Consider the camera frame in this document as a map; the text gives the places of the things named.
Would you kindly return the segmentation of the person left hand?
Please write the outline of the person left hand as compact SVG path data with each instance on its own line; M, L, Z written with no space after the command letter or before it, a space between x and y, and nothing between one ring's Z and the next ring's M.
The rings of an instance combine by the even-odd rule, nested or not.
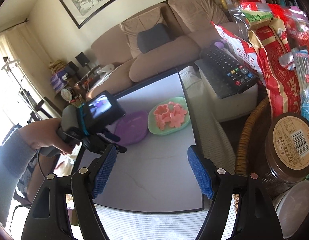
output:
M57 134L60 124L58 118L36 121L19 129L19 134L33 150L54 146L63 155L72 154L75 146L66 144Z

